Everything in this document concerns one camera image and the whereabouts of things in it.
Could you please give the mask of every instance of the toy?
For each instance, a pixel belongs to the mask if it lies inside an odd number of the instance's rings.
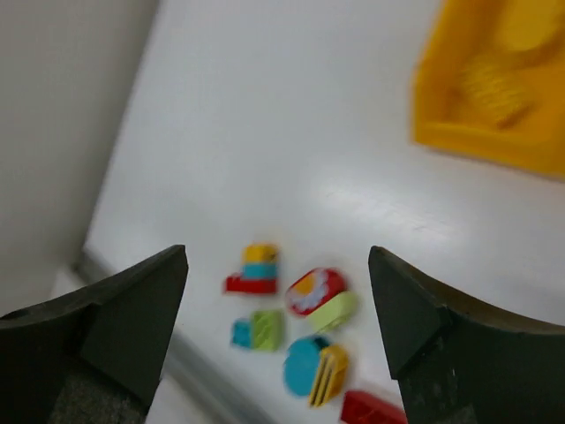
[[[362,390],[349,390],[340,420],[345,424],[408,424],[404,412]]]
[[[316,371],[320,365],[320,353],[329,346],[324,337],[300,338],[290,345],[284,361],[284,384],[295,396],[310,394]]]
[[[231,328],[231,343],[245,349],[276,351],[283,342],[283,313],[257,311],[251,320],[237,320]]]
[[[296,281],[286,293],[287,308],[307,317],[314,331],[338,327],[355,313],[358,302],[336,269],[316,268]]]
[[[278,250],[269,244],[249,245],[243,252],[241,273],[226,278],[224,291],[247,294],[276,293]]]
[[[342,390],[349,365],[347,352],[333,344],[321,351],[320,365],[310,393],[310,407],[318,408],[334,398]]]
[[[561,0],[445,0],[415,76],[415,141],[564,177],[564,32]]]

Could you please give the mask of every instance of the gray wall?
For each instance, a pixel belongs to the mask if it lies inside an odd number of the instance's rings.
[[[0,313],[76,256],[157,0],[0,0]]]

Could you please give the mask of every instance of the white object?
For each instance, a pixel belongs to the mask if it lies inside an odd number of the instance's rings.
[[[281,423],[336,422],[283,387],[285,353],[241,352],[230,326],[309,269],[361,298],[334,334],[349,387],[399,403],[367,257],[381,245],[499,307],[565,323],[565,185],[410,144],[410,80],[437,1],[165,0],[87,249],[112,270],[174,243],[190,274],[177,329]],[[222,295],[253,241],[282,251],[276,299]],[[309,334],[288,317],[287,340]]]

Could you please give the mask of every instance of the green block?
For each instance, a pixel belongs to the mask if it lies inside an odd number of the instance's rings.
[[[355,293],[344,291],[308,315],[315,332],[330,331],[350,319],[358,307]]]
[[[283,342],[283,313],[278,309],[254,312],[251,333],[253,349],[276,351]]]

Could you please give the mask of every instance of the yellow block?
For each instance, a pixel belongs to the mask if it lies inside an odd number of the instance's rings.
[[[278,249],[275,245],[255,243],[245,248],[243,262],[275,262]]]
[[[555,52],[564,28],[563,0],[508,0],[494,44],[513,64],[536,64]]]
[[[512,124],[532,100],[524,85],[494,54],[479,54],[463,68],[462,95],[494,125]]]
[[[318,408],[342,390],[349,366],[347,352],[339,344],[332,344],[320,353],[320,365],[310,392],[310,407]]]

